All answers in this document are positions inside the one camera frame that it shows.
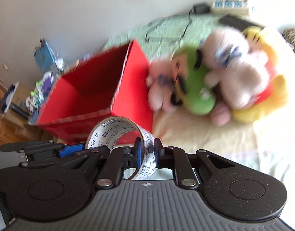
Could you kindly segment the white blue power strip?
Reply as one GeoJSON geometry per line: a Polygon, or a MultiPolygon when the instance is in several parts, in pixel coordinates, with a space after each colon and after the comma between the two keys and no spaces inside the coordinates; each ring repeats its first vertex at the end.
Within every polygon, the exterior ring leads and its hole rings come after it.
{"type": "Polygon", "coordinates": [[[233,14],[245,15],[250,14],[250,9],[245,1],[241,0],[216,0],[212,3],[211,12],[214,14],[233,14]]]}

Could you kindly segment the wooden cabinet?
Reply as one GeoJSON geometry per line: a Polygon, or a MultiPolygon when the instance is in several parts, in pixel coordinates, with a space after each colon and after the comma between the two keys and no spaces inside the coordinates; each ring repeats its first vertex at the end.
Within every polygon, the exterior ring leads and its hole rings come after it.
{"type": "MultiPolygon", "coordinates": [[[[0,85],[0,100],[6,89],[0,85]]],[[[5,115],[0,113],[0,145],[10,142],[40,141],[44,131],[28,125],[28,121],[9,110],[5,115]]]]}

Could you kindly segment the black smartphone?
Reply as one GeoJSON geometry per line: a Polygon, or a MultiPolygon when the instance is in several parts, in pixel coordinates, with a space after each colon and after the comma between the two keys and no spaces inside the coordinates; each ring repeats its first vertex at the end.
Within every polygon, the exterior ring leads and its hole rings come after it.
{"type": "Polygon", "coordinates": [[[225,16],[221,17],[218,20],[218,22],[220,24],[222,24],[222,25],[236,28],[239,31],[244,31],[248,27],[258,27],[258,28],[261,28],[261,29],[264,28],[264,26],[261,26],[261,25],[256,24],[256,23],[252,23],[251,21],[241,19],[241,18],[233,16],[233,15],[225,15],[225,16]]]}

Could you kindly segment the brown cardboard box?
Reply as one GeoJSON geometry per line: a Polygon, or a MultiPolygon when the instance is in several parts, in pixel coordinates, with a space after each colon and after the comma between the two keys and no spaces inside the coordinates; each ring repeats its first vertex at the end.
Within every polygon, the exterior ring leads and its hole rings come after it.
{"type": "Polygon", "coordinates": [[[14,103],[30,114],[29,109],[27,109],[26,107],[26,98],[30,96],[30,91],[27,88],[23,87],[19,82],[16,82],[13,85],[15,87],[6,99],[7,107],[4,111],[4,114],[2,114],[2,119],[15,128],[23,128],[28,124],[28,120],[25,120],[17,115],[9,108],[9,106],[11,103],[14,103]]]}

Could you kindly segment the black cylinder bottle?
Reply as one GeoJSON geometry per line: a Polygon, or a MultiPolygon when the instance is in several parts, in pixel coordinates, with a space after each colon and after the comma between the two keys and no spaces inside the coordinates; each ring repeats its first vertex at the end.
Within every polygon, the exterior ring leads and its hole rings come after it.
{"type": "Polygon", "coordinates": [[[17,115],[19,115],[20,117],[22,117],[23,119],[25,120],[28,120],[29,119],[29,113],[27,113],[26,111],[24,111],[23,109],[21,109],[19,106],[17,106],[16,104],[14,103],[11,103],[9,108],[15,112],[17,115]]]}

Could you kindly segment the pink plush bear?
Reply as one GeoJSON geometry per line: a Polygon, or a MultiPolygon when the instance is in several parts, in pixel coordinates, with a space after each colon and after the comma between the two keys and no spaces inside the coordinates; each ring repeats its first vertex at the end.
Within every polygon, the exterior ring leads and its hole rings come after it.
{"type": "Polygon", "coordinates": [[[154,112],[163,110],[167,113],[176,110],[176,106],[171,103],[175,85],[169,59],[156,59],[150,63],[146,85],[148,87],[148,106],[151,110],[154,112]]]}

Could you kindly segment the green cartoon bed sheet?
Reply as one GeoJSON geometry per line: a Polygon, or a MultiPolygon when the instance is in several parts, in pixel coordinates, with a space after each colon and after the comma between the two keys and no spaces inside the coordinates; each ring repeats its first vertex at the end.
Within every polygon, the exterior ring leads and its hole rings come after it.
{"type": "Polygon", "coordinates": [[[103,50],[136,40],[149,60],[172,53],[184,45],[199,46],[208,35],[221,26],[218,20],[224,14],[183,13],[159,18],[111,37],[103,50]]]}

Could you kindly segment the clear printed tape roll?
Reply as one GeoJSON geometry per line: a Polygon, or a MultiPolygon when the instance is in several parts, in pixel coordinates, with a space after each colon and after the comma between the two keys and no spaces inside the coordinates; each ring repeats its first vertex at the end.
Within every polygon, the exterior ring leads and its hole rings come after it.
{"type": "Polygon", "coordinates": [[[138,134],[142,144],[142,163],[140,168],[132,168],[126,173],[127,179],[146,180],[156,171],[154,155],[155,137],[135,122],[120,116],[111,116],[99,122],[90,132],[85,149],[106,146],[110,151],[124,146],[123,138],[127,134],[138,134]]]}

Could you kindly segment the blue gift bag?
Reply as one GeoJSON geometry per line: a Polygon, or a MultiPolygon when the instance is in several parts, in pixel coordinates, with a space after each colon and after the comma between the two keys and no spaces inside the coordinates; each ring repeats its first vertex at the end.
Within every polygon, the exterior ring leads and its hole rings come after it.
{"type": "Polygon", "coordinates": [[[44,38],[40,39],[40,45],[34,51],[34,60],[42,74],[50,70],[50,67],[55,64],[55,59],[55,53],[47,41],[44,38]]]}

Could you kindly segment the white plush bear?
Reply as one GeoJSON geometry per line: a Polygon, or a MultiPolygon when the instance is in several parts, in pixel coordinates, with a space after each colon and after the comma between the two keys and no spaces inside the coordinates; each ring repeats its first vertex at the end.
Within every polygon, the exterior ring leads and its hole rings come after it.
{"type": "Polygon", "coordinates": [[[233,110],[243,110],[258,102],[270,81],[264,51],[250,51],[248,41],[231,27],[213,30],[200,47],[208,68],[205,83],[219,87],[221,99],[210,112],[211,122],[227,124],[233,110]]]}

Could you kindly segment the large red cardboard box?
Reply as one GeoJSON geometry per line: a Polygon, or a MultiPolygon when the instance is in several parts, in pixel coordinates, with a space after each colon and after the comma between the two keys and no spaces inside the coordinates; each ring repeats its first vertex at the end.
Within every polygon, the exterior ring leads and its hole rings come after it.
{"type": "Polygon", "coordinates": [[[151,131],[149,66],[135,40],[93,56],[56,80],[36,125],[67,142],[87,140],[94,126],[110,116],[125,117],[151,131]]]}

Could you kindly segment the yellow plush toy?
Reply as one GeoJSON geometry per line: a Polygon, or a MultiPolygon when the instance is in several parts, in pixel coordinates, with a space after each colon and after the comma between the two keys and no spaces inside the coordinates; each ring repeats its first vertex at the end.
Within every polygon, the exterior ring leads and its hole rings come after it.
{"type": "Polygon", "coordinates": [[[248,27],[243,31],[250,49],[264,51],[268,57],[265,67],[270,75],[267,88],[259,95],[255,103],[247,109],[232,110],[233,119],[241,123],[253,123],[285,106],[288,101],[287,81],[280,73],[279,46],[273,39],[273,34],[267,28],[248,27]]]}

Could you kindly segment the purple plush toy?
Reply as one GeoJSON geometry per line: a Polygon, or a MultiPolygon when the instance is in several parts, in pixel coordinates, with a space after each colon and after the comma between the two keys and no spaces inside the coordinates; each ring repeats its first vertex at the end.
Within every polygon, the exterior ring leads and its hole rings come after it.
{"type": "Polygon", "coordinates": [[[53,87],[54,80],[55,78],[51,72],[47,72],[43,75],[43,78],[41,80],[41,92],[43,97],[47,97],[49,95],[49,92],[53,87]]]}

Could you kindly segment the black power adapter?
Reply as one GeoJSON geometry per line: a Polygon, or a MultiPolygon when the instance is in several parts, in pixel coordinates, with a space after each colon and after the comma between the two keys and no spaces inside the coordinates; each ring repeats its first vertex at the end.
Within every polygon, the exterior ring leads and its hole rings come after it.
{"type": "Polygon", "coordinates": [[[206,2],[193,4],[193,7],[192,7],[192,13],[197,15],[207,14],[207,13],[210,13],[210,11],[211,11],[210,4],[206,2]]]}

